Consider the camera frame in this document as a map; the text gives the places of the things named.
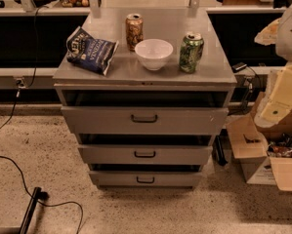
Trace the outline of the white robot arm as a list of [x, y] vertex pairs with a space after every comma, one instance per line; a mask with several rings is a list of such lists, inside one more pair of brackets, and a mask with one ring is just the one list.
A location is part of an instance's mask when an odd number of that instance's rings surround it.
[[254, 38], [261, 45], [275, 44], [279, 57], [288, 63], [268, 76], [265, 97], [259, 103], [255, 124], [261, 128], [277, 125], [292, 110], [292, 4]]

